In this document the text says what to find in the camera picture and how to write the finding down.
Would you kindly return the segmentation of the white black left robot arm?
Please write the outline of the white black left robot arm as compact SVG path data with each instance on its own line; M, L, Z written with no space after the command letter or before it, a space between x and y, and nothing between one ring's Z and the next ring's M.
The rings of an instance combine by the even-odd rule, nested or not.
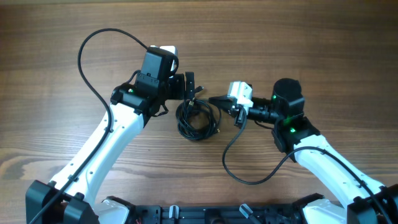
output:
M174 46L147 48L134 78L117 86L103 120L75 157L49 183L34 181L25 194L28 223L129 223L135 206L117 197L96 203L108 172L151 118L181 100L184 76L177 73Z

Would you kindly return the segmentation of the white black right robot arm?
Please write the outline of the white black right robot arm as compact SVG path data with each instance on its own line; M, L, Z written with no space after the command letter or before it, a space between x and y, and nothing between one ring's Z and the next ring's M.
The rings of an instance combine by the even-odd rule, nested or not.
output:
M244 130L253 120L273 124L274 144L285 162L291 159L316 176L338 199L335 205L320 194L311 194L289 205L287 213L276 206L255 215L246 204L240 213L252 223L397 223L397 186L385 186L361 172L327 141L304 115L305 98L299 81L282 78L271 98L255 98L252 86L236 81L226 95L209 102L234 118Z

